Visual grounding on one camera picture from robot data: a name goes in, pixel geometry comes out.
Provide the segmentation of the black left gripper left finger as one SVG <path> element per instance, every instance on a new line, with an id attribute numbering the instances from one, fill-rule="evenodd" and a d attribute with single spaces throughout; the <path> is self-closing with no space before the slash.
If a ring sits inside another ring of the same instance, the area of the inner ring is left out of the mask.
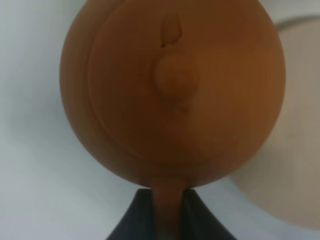
<path id="1" fill-rule="evenodd" d="M 108 240 L 160 240 L 160 214 L 151 189 L 138 189 Z"/>

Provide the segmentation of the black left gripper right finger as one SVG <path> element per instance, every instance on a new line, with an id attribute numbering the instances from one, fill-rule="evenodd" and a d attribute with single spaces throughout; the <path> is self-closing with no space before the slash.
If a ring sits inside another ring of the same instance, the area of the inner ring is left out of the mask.
<path id="1" fill-rule="evenodd" d="M 183 193 L 181 239 L 236 240 L 207 208 L 194 189 L 187 189 Z"/>

